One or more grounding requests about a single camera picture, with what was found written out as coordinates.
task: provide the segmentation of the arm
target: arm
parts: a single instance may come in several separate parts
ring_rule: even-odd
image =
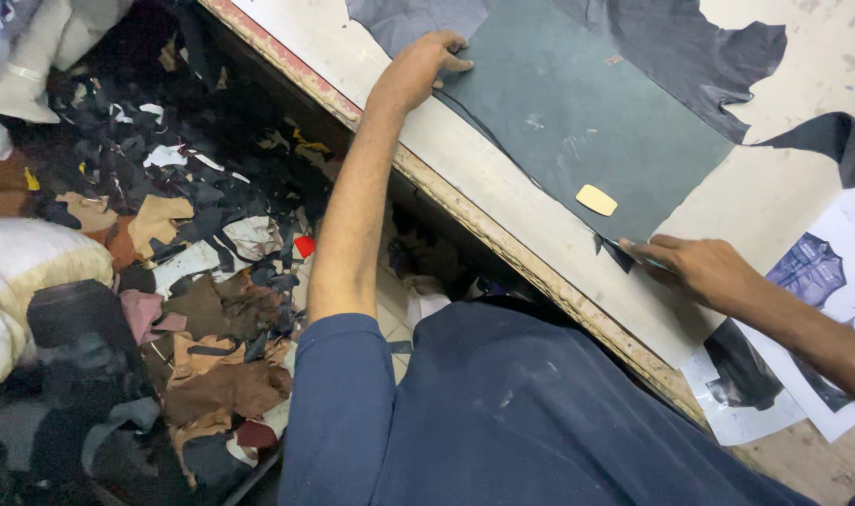
[[[340,170],[309,280],[309,328],[299,338],[278,504],[367,504],[393,416],[393,365],[374,318],[389,164],[406,114],[430,97],[441,67],[471,68],[432,32],[399,53],[374,85]]]
[[[659,282],[755,328],[855,397],[855,331],[767,281],[725,241],[657,235],[648,244],[622,239],[621,247]]]
[[[376,317],[380,227],[399,132],[406,115],[430,97],[441,68],[474,66],[449,52],[466,46],[451,30],[429,32],[399,52],[372,88],[321,225],[309,281],[309,321],[340,313]]]

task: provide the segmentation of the leather scrap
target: leather scrap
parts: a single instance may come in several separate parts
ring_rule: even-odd
[[[106,230],[115,225],[118,214],[108,209],[109,197],[104,196],[99,200],[92,200],[75,192],[57,195],[56,201],[63,201],[68,205],[68,214],[71,214],[81,222],[82,232],[96,232]]]
[[[144,259],[153,256],[149,245],[151,238],[157,238],[163,244],[170,243],[177,235],[177,228],[171,220],[193,217],[193,206],[183,197],[163,198],[148,194],[137,213],[137,218],[128,226],[134,248]]]

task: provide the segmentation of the person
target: person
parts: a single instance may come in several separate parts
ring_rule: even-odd
[[[368,97],[321,226],[278,502],[813,504],[636,387],[574,326],[453,303],[415,328],[395,385],[375,319],[388,173],[406,115],[438,71],[473,67],[454,55],[466,46],[452,31],[427,33]],[[621,246],[855,395],[855,332],[770,284],[726,242],[659,235]]]

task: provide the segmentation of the navy blue shirt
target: navy blue shirt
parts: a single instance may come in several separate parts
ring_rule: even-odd
[[[455,303],[394,385],[377,322],[299,340],[279,503],[814,504],[637,388],[574,328]]]

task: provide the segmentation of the shirt sleeve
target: shirt sleeve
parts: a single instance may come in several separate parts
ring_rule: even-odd
[[[312,323],[299,339],[278,504],[368,504],[395,392],[374,318],[346,313]]]

